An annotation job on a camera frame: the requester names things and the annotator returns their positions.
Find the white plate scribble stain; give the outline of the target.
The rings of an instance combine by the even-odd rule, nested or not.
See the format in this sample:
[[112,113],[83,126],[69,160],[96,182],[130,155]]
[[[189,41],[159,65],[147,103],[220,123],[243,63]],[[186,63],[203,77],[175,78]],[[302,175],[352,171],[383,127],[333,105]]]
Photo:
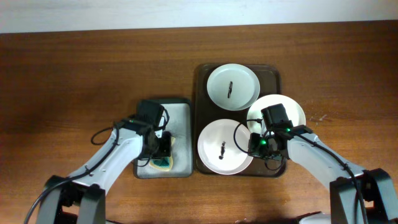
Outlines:
[[288,96],[271,94],[259,97],[256,100],[249,100],[244,105],[248,112],[246,113],[246,122],[244,123],[250,133],[264,134],[267,130],[265,122],[257,123],[249,121],[249,119],[262,118],[261,110],[268,106],[282,104],[285,108],[288,119],[291,120],[293,126],[306,125],[306,117],[302,107]]

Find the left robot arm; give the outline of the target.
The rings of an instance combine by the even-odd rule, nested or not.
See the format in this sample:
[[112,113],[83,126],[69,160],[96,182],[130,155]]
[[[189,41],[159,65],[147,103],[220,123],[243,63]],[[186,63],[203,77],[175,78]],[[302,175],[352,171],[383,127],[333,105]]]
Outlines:
[[132,161],[159,151],[170,116],[158,102],[143,100],[137,113],[115,122],[101,149],[67,178],[53,176],[32,208],[37,223],[106,223],[105,197]]

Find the white plate front stain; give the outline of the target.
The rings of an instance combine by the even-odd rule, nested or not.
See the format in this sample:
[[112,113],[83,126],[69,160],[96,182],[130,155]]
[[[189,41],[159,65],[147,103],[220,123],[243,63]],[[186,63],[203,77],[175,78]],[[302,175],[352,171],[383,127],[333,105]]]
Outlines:
[[250,132],[232,119],[219,119],[208,124],[198,137],[198,155],[204,165],[221,175],[234,175],[245,170],[253,160],[246,154]]

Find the small black soapy tray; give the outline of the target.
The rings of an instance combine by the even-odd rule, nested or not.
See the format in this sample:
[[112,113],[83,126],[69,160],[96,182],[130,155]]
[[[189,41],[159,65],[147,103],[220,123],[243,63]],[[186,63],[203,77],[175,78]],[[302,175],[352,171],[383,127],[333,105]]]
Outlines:
[[134,176],[138,179],[159,179],[188,177],[193,173],[192,110],[190,101],[185,98],[155,100],[165,111],[163,119],[170,116],[165,131],[175,138],[172,148],[174,160],[171,171],[164,172],[149,166],[146,161],[134,161]]

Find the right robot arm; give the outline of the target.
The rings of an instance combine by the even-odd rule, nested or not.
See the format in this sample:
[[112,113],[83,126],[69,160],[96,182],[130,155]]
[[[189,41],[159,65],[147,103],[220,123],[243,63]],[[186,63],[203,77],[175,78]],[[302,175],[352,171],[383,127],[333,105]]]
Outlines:
[[367,170],[330,149],[307,126],[294,126],[283,104],[261,110],[264,134],[252,133],[252,157],[302,166],[330,193],[330,213],[308,213],[295,223],[397,223],[397,194],[383,169]]

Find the green yellow sponge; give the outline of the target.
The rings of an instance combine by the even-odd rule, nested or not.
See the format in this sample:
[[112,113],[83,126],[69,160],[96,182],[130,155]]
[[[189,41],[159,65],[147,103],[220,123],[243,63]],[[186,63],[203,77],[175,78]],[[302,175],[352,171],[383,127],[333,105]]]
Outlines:
[[[174,143],[175,143],[175,138],[172,137],[172,148],[173,148]],[[160,171],[164,171],[164,172],[171,171],[173,164],[174,164],[174,160],[172,157],[172,150],[171,150],[170,157],[157,157],[157,153],[156,153],[155,156],[149,162],[150,167],[160,170]]]

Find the pale grey plate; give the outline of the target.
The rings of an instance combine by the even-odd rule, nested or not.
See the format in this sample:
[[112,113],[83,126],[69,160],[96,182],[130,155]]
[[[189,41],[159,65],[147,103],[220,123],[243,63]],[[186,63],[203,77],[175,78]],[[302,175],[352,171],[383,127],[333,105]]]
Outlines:
[[258,98],[260,83],[248,67],[229,63],[210,73],[206,83],[207,93],[214,104],[228,111],[250,107]]

